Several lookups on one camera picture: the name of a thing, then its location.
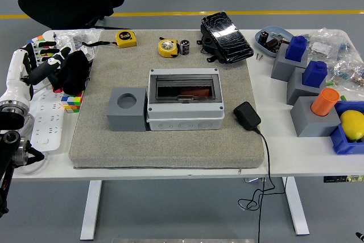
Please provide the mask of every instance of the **gray floor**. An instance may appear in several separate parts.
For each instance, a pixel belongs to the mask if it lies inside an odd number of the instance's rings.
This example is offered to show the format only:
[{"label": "gray floor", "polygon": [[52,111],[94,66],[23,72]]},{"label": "gray floor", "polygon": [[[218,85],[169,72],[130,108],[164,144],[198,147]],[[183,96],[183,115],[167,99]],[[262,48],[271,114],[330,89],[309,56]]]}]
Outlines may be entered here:
[{"label": "gray floor", "polygon": [[[364,0],[126,0],[116,12],[213,10],[360,10]],[[0,0],[0,14],[21,14],[17,0]],[[364,53],[363,15],[231,16],[240,29],[337,28]],[[108,26],[135,29],[197,29],[201,18],[107,18]],[[0,93],[6,89],[13,52],[46,27],[31,19],[0,20]],[[322,178],[297,178],[311,234],[296,236],[286,197],[266,196],[261,242],[360,242],[364,233],[361,183],[324,184]],[[282,182],[275,179],[279,190]],[[94,242],[112,238],[254,238],[258,213],[241,210],[255,184],[243,179],[141,180],[104,182]],[[0,242],[78,242],[88,182],[13,182],[0,219]]]}]

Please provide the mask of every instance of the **tape measure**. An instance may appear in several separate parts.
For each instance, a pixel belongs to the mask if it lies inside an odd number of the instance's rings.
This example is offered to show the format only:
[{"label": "tape measure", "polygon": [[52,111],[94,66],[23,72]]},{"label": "tape measure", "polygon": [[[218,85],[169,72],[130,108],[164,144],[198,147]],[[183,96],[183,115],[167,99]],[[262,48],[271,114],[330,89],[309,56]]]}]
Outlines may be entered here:
[{"label": "tape measure", "polygon": [[137,45],[137,39],[135,38],[135,33],[133,33],[130,30],[118,31],[115,38],[119,48],[134,47]]},{"label": "tape measure", "polygon": [[180,45],[175,39],[164,39],[159,38],[160,42],[158,44],[158,52],[160,55],[166,58],[177,57],[180,53]]}]

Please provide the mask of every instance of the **table leg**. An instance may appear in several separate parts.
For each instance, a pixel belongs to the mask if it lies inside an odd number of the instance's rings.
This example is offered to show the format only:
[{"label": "table leg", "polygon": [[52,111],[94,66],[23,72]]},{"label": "table leg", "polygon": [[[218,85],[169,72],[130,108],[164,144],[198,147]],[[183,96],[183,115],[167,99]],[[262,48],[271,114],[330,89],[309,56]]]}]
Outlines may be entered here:
[{"label": "table leg", "polygon": [[305,213],[303,211],[300,195],[296,185],[296,180],[293,176],[289,176],[287,178],[286,196],[296,234],[309,234]]},{"label": "table leg", "polygon": [[90,181],[80,240],[93,240],[94,238],[101,184],[102,180]]}]

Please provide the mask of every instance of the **yellow floor line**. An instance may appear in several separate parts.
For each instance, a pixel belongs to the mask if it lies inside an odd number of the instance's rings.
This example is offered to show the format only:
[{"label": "yellow floor line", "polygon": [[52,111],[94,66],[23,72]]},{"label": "yellow floor line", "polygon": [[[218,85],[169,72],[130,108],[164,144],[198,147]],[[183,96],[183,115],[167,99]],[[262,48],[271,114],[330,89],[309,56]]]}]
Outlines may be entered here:
[{"label": "yellow floor line", "polygon": [[[135,13],[114,13],[113,17],[173,17],[191,15],[210,15],[218,11],[156,11]],[[364,14],[364,10],[266,10],[266,11],[226,11],[229,15],[297,15],[297,14]],[[0,19],[29,18],[25,14],[3,14]]]}]

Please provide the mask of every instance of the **gray block with hole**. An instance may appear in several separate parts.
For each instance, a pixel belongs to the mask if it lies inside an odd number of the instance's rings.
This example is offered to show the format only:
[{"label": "gray block with hole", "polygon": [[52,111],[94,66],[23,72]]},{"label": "gray block with hole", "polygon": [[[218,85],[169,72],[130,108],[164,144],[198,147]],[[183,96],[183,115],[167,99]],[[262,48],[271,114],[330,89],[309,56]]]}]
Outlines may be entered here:
[{"label": "gray block with hole", "polygon": [[146,131],[146,88],[113,88],[106,116],[112,131]]},{"label": "gray block with hole", "polygon": [[326,81],[323,81],[319,88],[310,87],[302,84],[302,73],[304,68],[295,68],[294,72],[287,83],[287,105],[294,105],[301,96],[318,96],[326,87]]},{"label": "gray block with hole", "polygon": [[297,137],[327,137],[340,124],[335,108],[323,117],[311,111],[311,105],[316,98],[317,96],[299,97],[291,109]]},{"label": "gray block with hole", "polygon": [[271,78],[285,82],[288,82],[289,78],[291,77],[296,67],[306,68],[308,59],[307,50],[303,53],[301,62],[286,59],[287,48],[288,48],[287,44],[282,43],[280,45],[277,56],[274,59],[272,75],[271,75]]}]

